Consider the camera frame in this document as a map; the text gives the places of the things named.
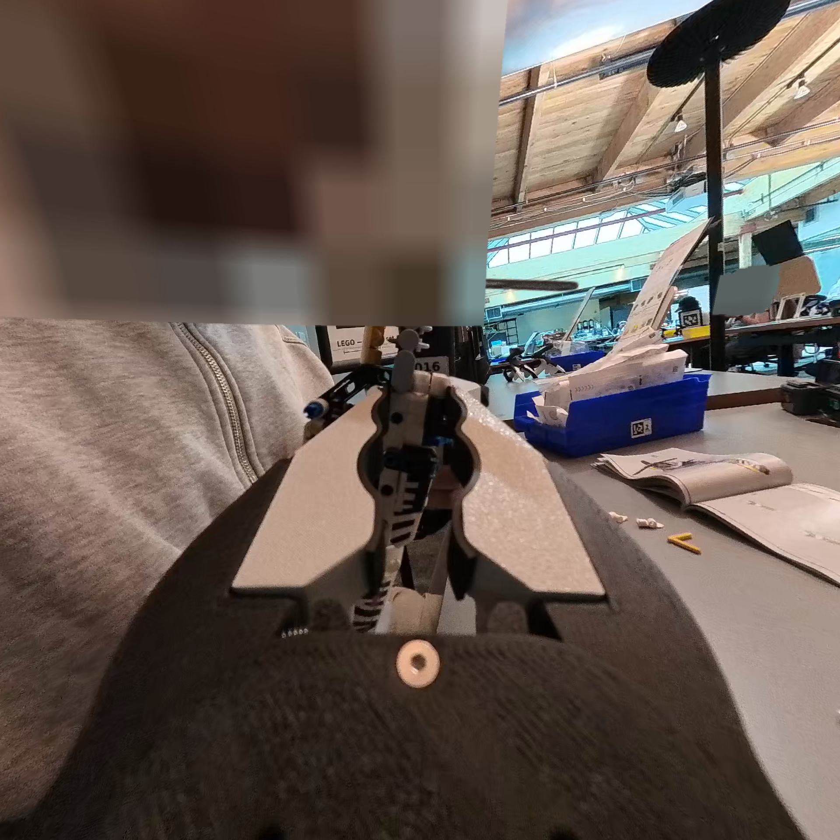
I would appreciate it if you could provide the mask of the black floor lamp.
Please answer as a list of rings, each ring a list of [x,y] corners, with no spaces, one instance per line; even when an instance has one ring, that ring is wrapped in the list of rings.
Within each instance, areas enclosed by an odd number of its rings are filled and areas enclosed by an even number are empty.
[[[725,268],[721,68],[758,44],[782,20],[789,5],[789,1],[710,2],[669,33],[647,63],[647,80],[655,88],[703,80],[710,304],[715,303]]]

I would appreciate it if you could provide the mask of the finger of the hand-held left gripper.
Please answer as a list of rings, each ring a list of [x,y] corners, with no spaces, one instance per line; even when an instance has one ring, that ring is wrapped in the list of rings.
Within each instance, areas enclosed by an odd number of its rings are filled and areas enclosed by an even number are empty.
[[[446,412],[457,406],[458,394],[483,406],[489,401],[485,385],[445,373],[418,374],[418,395],[425,400],[427,412]]]

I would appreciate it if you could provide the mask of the blue plastic bin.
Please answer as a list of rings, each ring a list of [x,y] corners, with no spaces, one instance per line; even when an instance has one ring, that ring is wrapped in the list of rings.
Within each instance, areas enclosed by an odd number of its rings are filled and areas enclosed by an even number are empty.
[[[703,428],[711,374],[691,371],[680,381],[573,402],[565,426],[538,420],[537,392],[516,395],[513,426],[531,445],[579,458]]]

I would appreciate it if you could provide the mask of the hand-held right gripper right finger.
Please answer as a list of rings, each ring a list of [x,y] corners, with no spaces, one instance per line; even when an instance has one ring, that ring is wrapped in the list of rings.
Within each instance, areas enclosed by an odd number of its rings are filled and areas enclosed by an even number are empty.
[[[465,390],[455,442],[469,477],[453,501],[448,579],[457,600],[602,602],[606,589],[547,462],[523,437]]]

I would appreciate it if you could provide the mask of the lego helicopter model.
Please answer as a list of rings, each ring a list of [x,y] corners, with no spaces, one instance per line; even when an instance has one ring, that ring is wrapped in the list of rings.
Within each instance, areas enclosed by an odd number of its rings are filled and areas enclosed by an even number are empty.
[[[399,328],[392,341],[396,352],[391,365],[381,364],[385,328],[365,328],[360,366],[304,409],[308,419],[304,438],[311,440],[364,399],[371,388],[383,386],[387,394],[388,404],[381,407],[380,416],[384,470],[394,472],[394,511],[386,534],[390,540],[385,546],[385,561],[379,566],[383,571],[379,589],[353,609],[352,626],[361,633],[374,631],[385,604],[396,598],[395,582],[406,546],[425,528],[435,530],[433,508],[449,511],[444,561],[448,579],[453,501],[469,477],[466,449],[455,442],[457,407],[427,412],[425,400],[413,388],[413,352],[420,344],[417,328],[431,327]]]

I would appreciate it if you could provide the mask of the black charger dock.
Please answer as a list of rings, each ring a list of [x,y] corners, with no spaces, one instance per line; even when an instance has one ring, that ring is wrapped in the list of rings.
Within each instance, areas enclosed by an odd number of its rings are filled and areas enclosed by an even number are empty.
[[[839,385],[788,381],[780,388],[780,403],[787,413],[809,422],[839,427]]]

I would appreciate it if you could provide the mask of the stack of white paper bags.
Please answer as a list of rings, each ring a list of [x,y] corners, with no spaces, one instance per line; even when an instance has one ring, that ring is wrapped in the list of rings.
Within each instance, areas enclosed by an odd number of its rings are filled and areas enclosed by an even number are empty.
[[[681,380],[687,353],[669,348],[661,327],[676,293],[673,281],[708,228],[708,222],[698,224],[667,247],[651,269],[609,353],[545,386],[528,411],[531,417],[552,427],[564,427],[575,403]]]

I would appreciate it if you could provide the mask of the lego instruction booklet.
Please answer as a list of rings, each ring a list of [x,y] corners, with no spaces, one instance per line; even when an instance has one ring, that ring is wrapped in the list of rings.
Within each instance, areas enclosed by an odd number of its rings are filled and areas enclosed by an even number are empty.
[[[594,467],[717,519],[772,555],[839,584],[839,493],[794,481],[764,453],[705,455],[667,448],[599,455]]]

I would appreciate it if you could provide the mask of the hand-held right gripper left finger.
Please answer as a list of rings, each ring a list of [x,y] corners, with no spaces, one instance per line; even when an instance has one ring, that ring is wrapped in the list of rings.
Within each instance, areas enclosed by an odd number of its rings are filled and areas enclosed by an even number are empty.
[[[311,613],[335,602],[351,620],[379,589],[394,511],[384,470],[383,386],[369,390],[294,455],[231,584],[232,595],[285,597]]]

